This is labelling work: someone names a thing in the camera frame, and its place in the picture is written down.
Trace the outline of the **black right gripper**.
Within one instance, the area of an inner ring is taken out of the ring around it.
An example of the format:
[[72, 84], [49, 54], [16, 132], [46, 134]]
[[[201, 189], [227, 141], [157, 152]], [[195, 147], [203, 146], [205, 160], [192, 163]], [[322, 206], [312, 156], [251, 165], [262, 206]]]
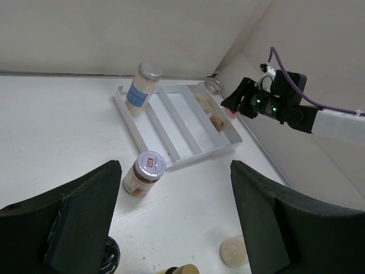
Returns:
[[240, 110], [242, 115], [251, 119], [262, 114], [282, 124], [298, 125], [305, 120], [303, 111], [299, 109], [301, 100], [302, 97], [285, 78], [283, 71], [277, 70], [269, 91], [245, 77], [220, 106], [230, 111]]

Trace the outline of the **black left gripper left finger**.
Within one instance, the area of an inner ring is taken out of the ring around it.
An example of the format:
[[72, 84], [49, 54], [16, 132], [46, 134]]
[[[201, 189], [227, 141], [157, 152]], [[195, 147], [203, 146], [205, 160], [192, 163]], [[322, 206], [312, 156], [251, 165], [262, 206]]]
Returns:
[[2, 273], [99, 273], [122, 169], [91, 172], [1, 209]]

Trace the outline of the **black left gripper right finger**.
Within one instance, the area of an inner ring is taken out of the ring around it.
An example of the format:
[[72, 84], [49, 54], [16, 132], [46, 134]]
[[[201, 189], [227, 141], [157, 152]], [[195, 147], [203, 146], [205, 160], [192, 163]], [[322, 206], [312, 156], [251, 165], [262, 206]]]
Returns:
[[236, 208], [252, 273], [363, 273], [364, 212], [322, 202], [234, 160]]

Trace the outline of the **pink-cap spice bottle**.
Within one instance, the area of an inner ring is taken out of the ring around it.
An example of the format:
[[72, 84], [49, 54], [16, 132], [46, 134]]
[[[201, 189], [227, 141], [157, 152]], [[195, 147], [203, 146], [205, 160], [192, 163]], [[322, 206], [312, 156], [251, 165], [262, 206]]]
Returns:
[[223, 131], [228, 125], [239, 116], [239, 112], [231, 111], [228, 108], [221, 108], [209, 117], [212, 125], [218, 132]]

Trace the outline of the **clear glass jar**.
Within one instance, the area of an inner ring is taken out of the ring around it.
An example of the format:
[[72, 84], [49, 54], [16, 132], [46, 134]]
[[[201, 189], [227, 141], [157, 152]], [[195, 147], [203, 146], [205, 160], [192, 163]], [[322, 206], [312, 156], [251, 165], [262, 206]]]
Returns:
[[220, 103], [224, 86], [217, 79], [208, 77], [192, 89], [192, 94], [205, 113], [212, 112]]

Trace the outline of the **black-cap round spice jar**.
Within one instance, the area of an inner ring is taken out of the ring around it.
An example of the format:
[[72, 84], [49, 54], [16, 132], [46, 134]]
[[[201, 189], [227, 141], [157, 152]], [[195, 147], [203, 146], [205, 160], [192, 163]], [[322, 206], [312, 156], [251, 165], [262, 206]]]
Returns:
[[102, 263], [100, 266], [100, 274], [113, 274], [117, 270], [120, 261], [120, 248], [117, 242], [108, 237]]

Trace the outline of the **yellow-cap spice bottle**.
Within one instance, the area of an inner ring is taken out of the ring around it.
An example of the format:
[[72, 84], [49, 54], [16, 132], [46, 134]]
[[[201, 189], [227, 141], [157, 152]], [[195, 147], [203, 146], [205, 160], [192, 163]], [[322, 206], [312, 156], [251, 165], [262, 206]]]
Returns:
[[248, 263], [248, 254], [242, 235], [225, 239], [220, 245], [220, 258], [229, 268], [238, 268]]

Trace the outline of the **tall silver-lid sesame jar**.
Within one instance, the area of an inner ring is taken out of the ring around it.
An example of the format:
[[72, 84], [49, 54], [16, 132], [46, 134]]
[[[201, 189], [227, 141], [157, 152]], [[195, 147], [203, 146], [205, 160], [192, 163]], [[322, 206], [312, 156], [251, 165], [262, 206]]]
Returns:
[[136, 117], [142, 114], [162, 74], [163, 69], [154, 61], [142, 61], [139, 64], [125, 99], [125, 105], [132, 116]]

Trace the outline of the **yellow-label cork bottle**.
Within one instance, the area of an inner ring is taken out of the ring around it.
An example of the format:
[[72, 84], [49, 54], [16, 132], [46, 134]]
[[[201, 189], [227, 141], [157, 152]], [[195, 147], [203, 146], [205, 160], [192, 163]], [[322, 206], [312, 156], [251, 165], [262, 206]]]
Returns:
[[194, 264], [186, 264], [179, 267], [170, 267], [162, 271], [156, 272], [156, 274], [199, 274], [200, 271]]

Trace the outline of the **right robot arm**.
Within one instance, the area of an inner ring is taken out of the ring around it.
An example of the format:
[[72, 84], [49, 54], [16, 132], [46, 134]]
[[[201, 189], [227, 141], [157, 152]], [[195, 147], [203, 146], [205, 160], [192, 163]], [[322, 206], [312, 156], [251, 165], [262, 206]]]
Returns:
[[233, 113], [254, 119], [261, 114], [308, 134], [364, 145], [364, 116], [301, 105], [306, 76], [277, 70], [257, 82], [245, 77], [221, 102]]

